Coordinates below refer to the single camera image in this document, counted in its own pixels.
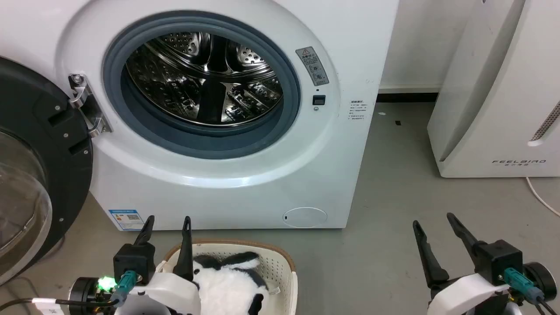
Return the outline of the round white filter cover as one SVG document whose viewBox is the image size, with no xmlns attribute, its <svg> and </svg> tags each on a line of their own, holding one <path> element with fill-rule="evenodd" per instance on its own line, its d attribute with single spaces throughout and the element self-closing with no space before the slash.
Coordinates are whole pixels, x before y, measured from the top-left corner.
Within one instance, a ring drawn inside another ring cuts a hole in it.
<svg viewBox="0 0 560 315">
<path fill-rule="evenodd" d="M 327 219 L 327 213 L 314 207 L 298 207 L 283 215 L 283 222 L 291 228 L 316 228 L 324 224 Z"/>
</svg>

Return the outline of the white air purifier appliance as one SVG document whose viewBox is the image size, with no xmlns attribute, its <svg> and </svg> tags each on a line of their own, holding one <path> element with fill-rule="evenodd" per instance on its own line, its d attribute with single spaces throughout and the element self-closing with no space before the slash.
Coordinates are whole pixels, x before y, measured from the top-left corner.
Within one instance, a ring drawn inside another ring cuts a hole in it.
<svg viewBox="0 0 560 315">
<path fill-rule="evenodd" d="M 560 0 L 476 0 L 427 131 L 444 178 L 560 177 Z"/>
</svg>

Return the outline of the grey rubber door gasket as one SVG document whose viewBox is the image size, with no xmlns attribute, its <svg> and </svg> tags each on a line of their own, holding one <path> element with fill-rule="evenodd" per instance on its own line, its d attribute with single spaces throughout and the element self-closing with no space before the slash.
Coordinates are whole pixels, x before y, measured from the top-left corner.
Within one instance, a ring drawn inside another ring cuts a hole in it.
<svg viewBox="0 0 560 315">
<path fill-rule="evenodd" d="M 194 126 L 162 113 L 136 88 L 125 63 L 142 44 L 174 32 L 206 32 L 250 47 L 276 73 L 283 104 L 264 119 L 227 128 Z M 131 130 L 154 145 L 198 159 L 236 159 L 270 147 L 292 127 L 301 107 L 300 80 L 276 43 L 248 24 L 198 10 L 153 14 L 122 30 L 106 52 L 103 84 L 114 110 Z"/>
</svg>

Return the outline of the small white text sticker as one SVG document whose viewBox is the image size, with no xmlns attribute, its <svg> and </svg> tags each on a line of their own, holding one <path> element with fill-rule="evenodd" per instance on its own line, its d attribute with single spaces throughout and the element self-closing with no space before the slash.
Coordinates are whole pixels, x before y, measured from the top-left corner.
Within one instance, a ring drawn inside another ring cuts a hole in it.
<svg viewBox="0 0 560 315">
<path fill-rule="evenodd" d="M 363 100 L 351 100 L 348 105 L 348 120 L 365 120 L 370 104 Z"/>
</svg>

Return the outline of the black and white plush toy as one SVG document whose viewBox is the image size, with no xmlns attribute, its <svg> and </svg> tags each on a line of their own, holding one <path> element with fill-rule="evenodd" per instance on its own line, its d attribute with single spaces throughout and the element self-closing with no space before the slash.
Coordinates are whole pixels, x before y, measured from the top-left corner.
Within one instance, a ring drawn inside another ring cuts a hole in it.
<svg viewBox="0 0 560 315">
<path fill-rule="evenodd" d="M 193 282 L 198 286 L 200 315 L 262 315 L 270 299 L 258 274 L 260 255 L 242 252 L 222 260 L 211 255 L 193 258 Z"/>
</svg>

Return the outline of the white perforated laundry basket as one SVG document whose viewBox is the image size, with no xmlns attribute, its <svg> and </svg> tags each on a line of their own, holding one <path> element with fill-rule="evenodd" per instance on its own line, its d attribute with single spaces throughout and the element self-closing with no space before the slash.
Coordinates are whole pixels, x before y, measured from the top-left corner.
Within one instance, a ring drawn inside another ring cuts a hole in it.
<svg viewBox="0 0 560 315">
<path fill-rule="evenodd" d="M 242 252 L 260 255 L 257 272 L 268 285 L 270 298 L 262 315 L 296 315 L 298 280 L 290 256 L 269 245 L 246 241 L 206 240 L 194 241 L 192 257 L 210 255 L 222 260 Z"/>
</svg>

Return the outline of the grey warning label sticker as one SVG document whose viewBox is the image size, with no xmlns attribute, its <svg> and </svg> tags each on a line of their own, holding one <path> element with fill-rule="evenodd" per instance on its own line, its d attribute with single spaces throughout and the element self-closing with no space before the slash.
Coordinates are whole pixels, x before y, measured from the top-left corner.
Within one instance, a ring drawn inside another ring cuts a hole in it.
<svg viewBox="0 0 560 315">
<path fill-rule="evenodd" d="M 297 49 L 295 52 L 304 64 L 314 86 L 322 86 L 329 83 L 324 66 L 312 46 Z"/>
</svg>

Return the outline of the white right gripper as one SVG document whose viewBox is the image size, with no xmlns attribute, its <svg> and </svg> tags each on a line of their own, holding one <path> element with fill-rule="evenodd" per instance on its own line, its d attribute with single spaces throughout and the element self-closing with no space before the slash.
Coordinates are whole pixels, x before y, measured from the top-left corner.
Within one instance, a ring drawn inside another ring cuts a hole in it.
<svg viewBox="0 0 560 315">
<path fill-rule="evenodd" d="M 454 234 L 464 244 L 474 267 L 478 267 L 478 249 L 486 242 L 474 237 L 453 213 L 446 213 L 446 217 Z M 507 292 L 509 285 L 502 274 L 488 280 L 475 273 L 450 281 L 448 272 L 436 259 L 418 220 L 413 222 L 413 232 L 426 283 L 433 293 L 427 315 L 512 315 L 512 301 Z"/>
</svg>

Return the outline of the dark grey washer door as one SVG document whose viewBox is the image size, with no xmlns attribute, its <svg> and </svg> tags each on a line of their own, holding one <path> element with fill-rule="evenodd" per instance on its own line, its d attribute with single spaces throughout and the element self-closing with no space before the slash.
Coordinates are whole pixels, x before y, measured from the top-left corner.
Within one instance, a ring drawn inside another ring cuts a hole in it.
<svg viewBox="0 0 560 315">
<path fill-rule="evenodd" d="M 93 146 L 56 84 L 0 58 L 0 285 L 40 261 L 88 195 Z"/>
</svg>

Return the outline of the blue energy label sticker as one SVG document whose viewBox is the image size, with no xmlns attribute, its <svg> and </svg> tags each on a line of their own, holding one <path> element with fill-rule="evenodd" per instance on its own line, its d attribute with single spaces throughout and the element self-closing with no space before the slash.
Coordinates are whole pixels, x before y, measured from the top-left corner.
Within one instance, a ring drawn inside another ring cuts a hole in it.
<svg viewBox="0 0 560 315">
<path fill-rule="evenodd" d="M 108 210 L 108 213 L 120 231 L 140 231 L 144 227 L 137 210 Z"/>
</svg>

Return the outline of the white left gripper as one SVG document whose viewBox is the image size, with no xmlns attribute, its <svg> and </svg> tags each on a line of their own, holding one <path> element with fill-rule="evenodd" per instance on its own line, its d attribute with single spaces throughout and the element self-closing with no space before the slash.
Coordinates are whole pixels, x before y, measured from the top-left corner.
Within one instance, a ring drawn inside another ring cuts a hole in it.
<svg viewBox="0 0 560 315">
<path fill-rule="evenodd" d="M 146 219 L 134 246 L 146 245 L 153 231 L 155 216 Z M 116 315 L 201 315 L 201 299 L 193 280 L 192 223 L 185 217 L 182 243 L 173 273 L 155 273 L 145 286 L 135 286 Z"/>
</svg>

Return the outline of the white front-load washing machine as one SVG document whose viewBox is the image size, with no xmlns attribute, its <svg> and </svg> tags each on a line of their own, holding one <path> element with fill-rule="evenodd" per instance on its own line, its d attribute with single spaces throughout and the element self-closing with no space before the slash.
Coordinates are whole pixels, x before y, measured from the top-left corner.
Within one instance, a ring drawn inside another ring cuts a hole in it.
<svg viewBox="0 0 560 315">
<path fill-rule="evenodd" d="M 0 56 L 58 87 L 72 70 L 100 92 L 112 133 L 96 137 L 90 192 L 106 215 L 155 215 L 154 229 L 291 228 L 283 215 L 314 207 L 316 228 L 346 227 L 399 0 L 0 0 Z M 236 159 L 198 159 L 131 130 L 109 101 L 102 76 L 114 38 L 169 11 L 220 14 L 262 32 L 288 56 L 301 86 L 292 127 L 270 147 Z M 312 46 L 329 83 L 314 86 L 295 50 Z M 313 106 L 314 95 L 325 95 Z M 351 100 L 370 104 L 348 120 Z"/>
</svg>

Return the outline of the stainless steel washing machine drum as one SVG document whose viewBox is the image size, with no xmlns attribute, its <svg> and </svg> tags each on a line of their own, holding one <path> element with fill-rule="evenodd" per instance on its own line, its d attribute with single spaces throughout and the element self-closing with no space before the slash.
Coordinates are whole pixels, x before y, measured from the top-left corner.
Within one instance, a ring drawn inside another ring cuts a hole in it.
<svg viewBox="0 0 560 315">
<path fill-rule="evenodd" d="M 206 32 L 174 32 L 126 60 L 139 92 L 167 116 L 200 127 L 239 127 L 283 104 L 283 88 L 250 47 Z"/>
</svg>

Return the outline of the metal washing machine door hinge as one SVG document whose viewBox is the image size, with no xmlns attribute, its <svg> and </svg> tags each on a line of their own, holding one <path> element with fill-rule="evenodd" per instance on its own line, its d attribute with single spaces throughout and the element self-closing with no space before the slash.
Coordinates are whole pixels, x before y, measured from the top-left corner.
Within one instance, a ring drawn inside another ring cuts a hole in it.
<svg viewBox="0 0 560 315">
<path fill-rule="evenodd" d="M 98 137 L 102 133 L 112 133 L 108 118 L 102 110 L 85 74 L 70 73 L 68 81 L 72 89 L 73 97 L 69 104 L 72 108 L 79 110 L 91 138 Z"/>
</svg>

